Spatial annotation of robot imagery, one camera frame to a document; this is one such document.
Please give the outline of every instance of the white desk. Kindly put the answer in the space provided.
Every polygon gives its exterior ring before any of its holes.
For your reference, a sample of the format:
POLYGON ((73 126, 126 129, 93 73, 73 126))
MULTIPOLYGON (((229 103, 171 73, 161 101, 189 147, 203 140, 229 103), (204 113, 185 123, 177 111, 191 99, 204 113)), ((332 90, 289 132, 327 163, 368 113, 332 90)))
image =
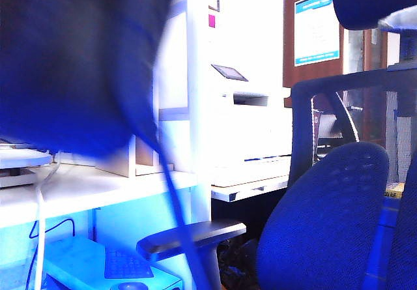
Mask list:
POLYGON ((234 202, 246 199, 247 197, 258 196, 259 194, 286 188, 287 183, 288 175, 230 187, 211 186, 211 198, 225 202, 234 202))
MULTIPOLYGON (((43 179, 51 167, 35 168, 43 179)), ((197 185, 195 175, 172 172, 177 188, 197 185)), ((149 197, 167 191, 164 176, 151 174, 127 178, 88 166, 62 164, 42 187, 46 217, 149 197)), ((37 216, 34 186, 0 189, 0 228, 33 222, 37 216)))

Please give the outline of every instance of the keyboard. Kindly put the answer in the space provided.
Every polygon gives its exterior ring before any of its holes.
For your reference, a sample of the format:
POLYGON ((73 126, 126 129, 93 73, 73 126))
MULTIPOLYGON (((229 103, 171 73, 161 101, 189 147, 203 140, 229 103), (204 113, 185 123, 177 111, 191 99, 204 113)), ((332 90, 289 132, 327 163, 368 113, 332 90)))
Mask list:
POLYGON ((134 257, 119 250, 106 248, 104 278, 133 279, 151 278, 151 266, 139 256, 134 257))

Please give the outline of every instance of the paper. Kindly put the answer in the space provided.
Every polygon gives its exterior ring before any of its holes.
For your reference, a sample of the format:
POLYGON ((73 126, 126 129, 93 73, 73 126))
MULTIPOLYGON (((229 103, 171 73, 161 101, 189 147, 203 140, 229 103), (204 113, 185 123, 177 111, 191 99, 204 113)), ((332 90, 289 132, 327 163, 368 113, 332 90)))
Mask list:
POLYGON ((295 2, 294 65, 339 59, 339 21, 333 0, 295 2))

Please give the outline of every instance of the pink sticker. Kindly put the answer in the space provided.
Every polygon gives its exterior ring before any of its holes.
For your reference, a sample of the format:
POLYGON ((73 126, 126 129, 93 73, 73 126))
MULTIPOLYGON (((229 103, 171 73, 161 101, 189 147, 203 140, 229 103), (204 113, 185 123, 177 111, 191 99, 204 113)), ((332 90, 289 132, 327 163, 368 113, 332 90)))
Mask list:
POLYGON ((208 15, 208 26, 216 27, 216 17, 214 15, 208 15))

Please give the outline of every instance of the blue cable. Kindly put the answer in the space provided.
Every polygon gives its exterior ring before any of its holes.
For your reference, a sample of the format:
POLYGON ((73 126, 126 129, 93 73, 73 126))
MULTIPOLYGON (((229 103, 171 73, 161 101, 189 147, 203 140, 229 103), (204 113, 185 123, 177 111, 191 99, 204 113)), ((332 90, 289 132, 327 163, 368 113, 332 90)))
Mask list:
MULTIPOLYGON (((75 225, 74 220, 72 218, 67 218, 67 219, 63 220, 59 224, 57 224, 57 225, 53 226, 52 228, 49 228, 48 230, 46 230, 45 233, 48 233, 51 230, 54 230, 56 227, 59 227, 60 225, 62 225, 65 222, 71 222, 72 223, 72 236, 75 237, 75 235, 76 235, 76 225, 75 225)), ((34 239, 34 238, 39 237, 39 234, 33 235, 33 231, 35 230, 37 223, 38 223, 37 220, 33 223, 31 232, 29 234, 30 239, 34 239)), ((34 252, 33 257, 32 257, 31 265, 29 266, 29 272, 27 273, 25 290, 29 290, 29 282, 31 281, 33 263, 35 262, 35 259, 36 259, 37 255, 38 255, 38 246, 36 246, 35 252, 34 252)))
POLYGON ((155 150, 155 151, 159 154, 160 163, 164 169, 164 175, 167 181, 167 187, 168 187, 169 195, 171 198, 171 206, 173 208, 175 220, 179 228, 178 230, 179 239, 181 242, 181 246, 184 250, 184 253, 187 257, 188 264, 192 272, 192 276, 193 276, 196 288, 198 290, 212 290, 210 288, 210 283, 207 278, 207 274, 201 262, 203 259, 199 257, 197 249, 193 243, 190 230, 185 224, 184 215, 183 215, 182 207, 181 207, 180 200, 178 197, 178 193, 173 184, 171 174, 169 173, 169 168, 168 168, 165 155, 160 149, 155 150))

